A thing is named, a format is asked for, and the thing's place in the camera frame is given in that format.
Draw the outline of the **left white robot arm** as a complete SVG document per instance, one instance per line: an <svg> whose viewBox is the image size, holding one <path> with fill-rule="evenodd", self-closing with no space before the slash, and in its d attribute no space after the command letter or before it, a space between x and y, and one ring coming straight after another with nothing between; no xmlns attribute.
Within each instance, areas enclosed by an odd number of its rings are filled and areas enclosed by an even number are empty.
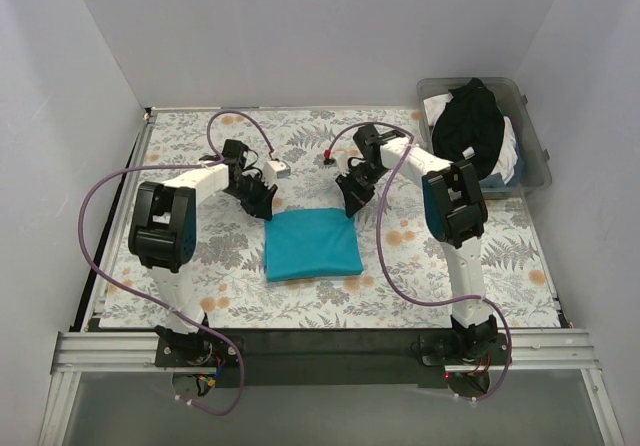
<svg viewBox="0 0 640 446"><path fill-rule="evenodd" d="M257 168L248 162L250 148L227 140L220 154L201 158L198 166L163 182L138 187L129 229L128 248L147 269L160 300L168 306L165 328L184 334L178 353L193 366L205 364L213 352L211 339L198 332L205 312L196 297L192 265L198 244L198 207L218 193L240 203L251 217L273 217L276 180L290 167L270 159Z"/></svg>

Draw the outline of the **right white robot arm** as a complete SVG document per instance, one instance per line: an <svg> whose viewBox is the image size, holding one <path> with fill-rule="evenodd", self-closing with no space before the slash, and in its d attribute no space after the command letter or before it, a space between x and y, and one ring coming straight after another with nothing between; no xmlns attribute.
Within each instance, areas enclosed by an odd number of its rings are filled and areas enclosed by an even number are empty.
<svg viewBox="0 0 640 446"><path fill-rule="evenodd" d="M351 218L371 201L378 181L393 181L402 175L421 188L425 219L430 234L445 255L453 298L433 302L433 307L451 307L454 355L464 363L475 363L489 350L497 335L496 319L486 299L481 266L481 237L488 211L474 166L468 160L451 162L434 156L415 143L409 131L391 125L380 132L380 122L362 122L345 131L354 132L360 156L324 151L324 163L335 163L336 178ZM345 134L340 131L339 137Z"/></svg>

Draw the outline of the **teal t shirt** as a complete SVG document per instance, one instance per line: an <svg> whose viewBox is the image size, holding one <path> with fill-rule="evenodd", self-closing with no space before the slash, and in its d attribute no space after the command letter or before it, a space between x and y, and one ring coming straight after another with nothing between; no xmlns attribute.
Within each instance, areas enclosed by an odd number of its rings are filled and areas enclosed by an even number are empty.
<svg viewBox="0 0 640 446"><path fill-rule="evenodd" d="M355 221L342 209L278 213L265 223L266 280L282 282L363 272Z"/></svg>

